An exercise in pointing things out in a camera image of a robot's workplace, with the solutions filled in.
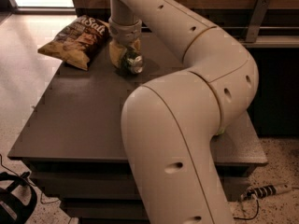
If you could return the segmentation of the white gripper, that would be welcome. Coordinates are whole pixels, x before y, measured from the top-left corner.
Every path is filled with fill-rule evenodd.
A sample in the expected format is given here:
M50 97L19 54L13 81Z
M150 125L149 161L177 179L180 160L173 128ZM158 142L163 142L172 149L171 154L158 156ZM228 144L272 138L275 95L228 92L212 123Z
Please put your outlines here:
M141 20L137 20L130 25L123 25L109 19L109 33L112 37L109 43L109 56L116 68L121 67L121 59L127 51L126 46L131 44L136 52L141 50L141 41L139 39L141 27Z

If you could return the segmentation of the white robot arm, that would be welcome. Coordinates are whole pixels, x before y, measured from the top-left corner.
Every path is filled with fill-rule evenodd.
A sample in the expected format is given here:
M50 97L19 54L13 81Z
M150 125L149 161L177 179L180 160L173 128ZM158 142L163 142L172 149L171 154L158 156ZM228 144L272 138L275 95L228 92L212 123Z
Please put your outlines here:
M212 21L174 0L111 0L110 26L142 20L183 63L124 103L124 149L150 224L235 224L210 142L244 114L257 91L256 62Z

